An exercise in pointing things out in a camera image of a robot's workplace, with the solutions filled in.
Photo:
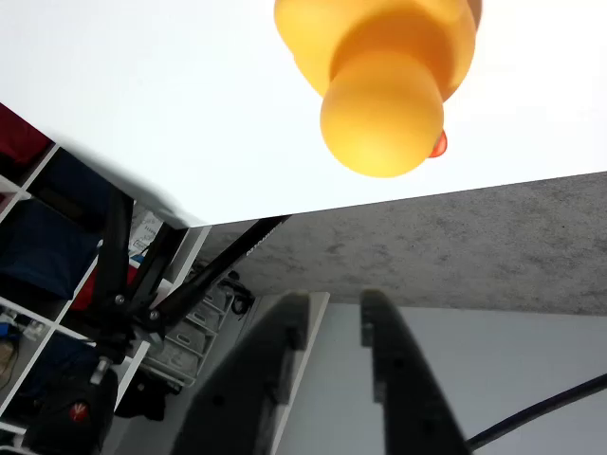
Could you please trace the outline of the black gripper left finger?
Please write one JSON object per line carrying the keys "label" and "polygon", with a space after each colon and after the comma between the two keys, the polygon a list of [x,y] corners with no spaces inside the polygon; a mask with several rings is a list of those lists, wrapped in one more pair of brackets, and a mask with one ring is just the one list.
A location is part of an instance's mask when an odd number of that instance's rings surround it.
{"label": "black gripper left finger", "polygon": [[173,454],[269,454],[277,409],[289,403],[297,352],[307,347],[310,296],[281,296],[194,397]]}

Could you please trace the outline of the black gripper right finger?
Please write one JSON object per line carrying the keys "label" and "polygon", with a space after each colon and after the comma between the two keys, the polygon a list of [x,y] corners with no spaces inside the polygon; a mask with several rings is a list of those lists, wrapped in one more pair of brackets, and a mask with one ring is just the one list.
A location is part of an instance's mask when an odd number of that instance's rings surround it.
{"label": "black gripper right finger", "polygon": [[470,454],[409,326],[378,290],[359,296],[361,344],[372,352],[373,396],[387,454]]}

